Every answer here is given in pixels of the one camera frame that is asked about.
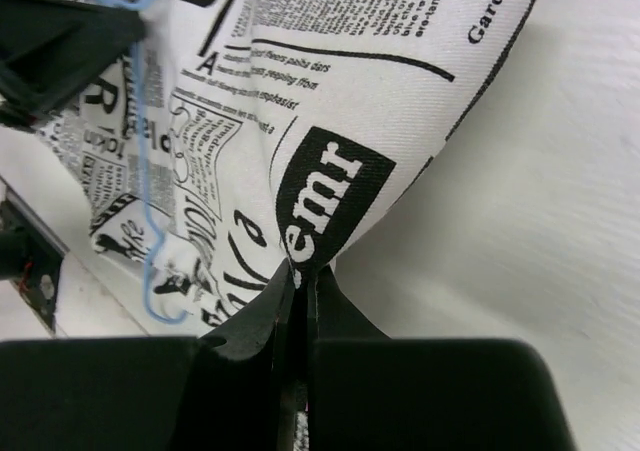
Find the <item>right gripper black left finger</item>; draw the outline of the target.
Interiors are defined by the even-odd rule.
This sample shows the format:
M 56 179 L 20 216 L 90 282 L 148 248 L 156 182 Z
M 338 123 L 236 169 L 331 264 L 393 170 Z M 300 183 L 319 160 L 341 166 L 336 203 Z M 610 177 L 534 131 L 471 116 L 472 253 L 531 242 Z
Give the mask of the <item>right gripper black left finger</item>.
M 203 337 L 8 341 L 5 450 L 290 450 L 285 368 L 294 297 L 279 266 L 244 309 Z

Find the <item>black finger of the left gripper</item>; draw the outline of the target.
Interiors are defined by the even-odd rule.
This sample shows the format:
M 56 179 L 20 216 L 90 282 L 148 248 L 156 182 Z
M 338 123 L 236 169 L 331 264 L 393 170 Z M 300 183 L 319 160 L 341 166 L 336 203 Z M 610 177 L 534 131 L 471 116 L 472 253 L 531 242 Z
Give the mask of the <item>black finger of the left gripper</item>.
M 1 0 L 1 119 L 51 120 L 144 37 L 135 11 Z

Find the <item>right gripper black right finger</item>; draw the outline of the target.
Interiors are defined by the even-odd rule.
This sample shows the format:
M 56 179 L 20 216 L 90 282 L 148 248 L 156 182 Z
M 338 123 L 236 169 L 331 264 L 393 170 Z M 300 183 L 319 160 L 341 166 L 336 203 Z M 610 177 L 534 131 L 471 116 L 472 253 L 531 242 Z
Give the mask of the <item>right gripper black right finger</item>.
M 330 269 L 308 290 L 314 450 L 572 450 L 550 371 L 504 338 L 391 338 Z

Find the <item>clear blue plastic hanger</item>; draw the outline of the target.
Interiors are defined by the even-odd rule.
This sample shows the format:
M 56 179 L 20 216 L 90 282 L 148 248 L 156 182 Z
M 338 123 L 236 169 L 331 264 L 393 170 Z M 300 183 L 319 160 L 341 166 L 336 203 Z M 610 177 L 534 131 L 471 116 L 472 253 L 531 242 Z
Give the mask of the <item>clear blue plastic hanger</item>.
M 91 0 L 96 3 L 107 6 L 117 7 L 134 12 L 146 11 L 155 0 L 135 0 L 133 2 L 127 0 Z M 142 41 L 135 42 L 130 48 L 130 55 L 132 59 L 132 82 L 133 82 L 133 97 L 136 102 L 135 112 L 135 135 L 138 140 L 139 150 L 139 173 L 140 173 L 140 188 L 141 195 L 144 203 L 144 216 L 147 224 L 150 226 L 154 233 L 156 241 L 150 248 L 143 265 L 143 304 L 147 314 L 154 320 L 171 326 L 177 326 L 182 324 L 187 318 L 187 312 L 182 311 L 175 317 L 168 317 L 162 314 L 158 314 L 151 302 L 151 271 L 153 260 L 161 250 L 165 242 L 165 232 L 154 221 L 151 213 L 151 194 L 150 194 L 150 181 L 149 181 L 149 166 L 147 163 L 147 145 L 144 143 L 143 137 L 143 121 L 146 118 L 146 107 L 143 102 L 145 91 L 145 79 L 144 79 L 144 45 Z

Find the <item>black white newspaper print trousers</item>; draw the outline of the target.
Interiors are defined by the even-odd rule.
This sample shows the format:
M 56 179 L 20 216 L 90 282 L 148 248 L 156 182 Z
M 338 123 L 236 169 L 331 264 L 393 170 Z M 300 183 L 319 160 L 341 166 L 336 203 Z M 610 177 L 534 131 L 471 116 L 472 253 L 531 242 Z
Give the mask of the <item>black white newspaper print trousers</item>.
M 378 222 L 504 63 L 536 0 L 155 0 L 142 11 L 158 314 L 202 334 L 287 262 L 307 283 Z M 40 130 L 98 253 L 144 265 L 130 51 Z

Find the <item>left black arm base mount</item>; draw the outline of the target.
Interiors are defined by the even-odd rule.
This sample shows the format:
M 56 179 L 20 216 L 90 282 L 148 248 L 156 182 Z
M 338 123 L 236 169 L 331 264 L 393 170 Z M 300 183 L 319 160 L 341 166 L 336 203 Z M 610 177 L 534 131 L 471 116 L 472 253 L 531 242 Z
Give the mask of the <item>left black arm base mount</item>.
M 68 248 L 26 201 L 1 184 L 1 279 L 9 282 L 51 334 Z

